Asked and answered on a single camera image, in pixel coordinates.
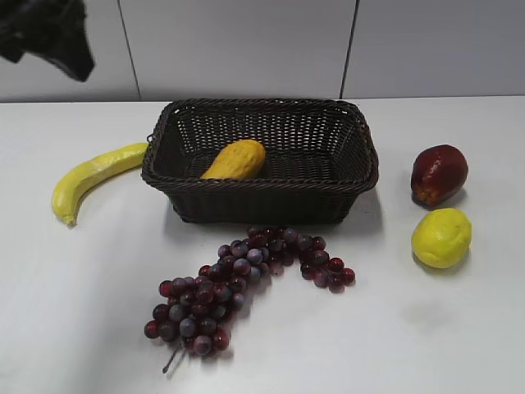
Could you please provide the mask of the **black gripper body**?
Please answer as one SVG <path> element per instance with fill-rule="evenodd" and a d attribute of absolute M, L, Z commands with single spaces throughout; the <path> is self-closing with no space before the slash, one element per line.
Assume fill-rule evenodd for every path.
<path fill-rule="evenodd" d="M 1 57 L 18 63 L 27 53 L 85 82 L 95 67 L 80 0 L 1 2 Z"/>

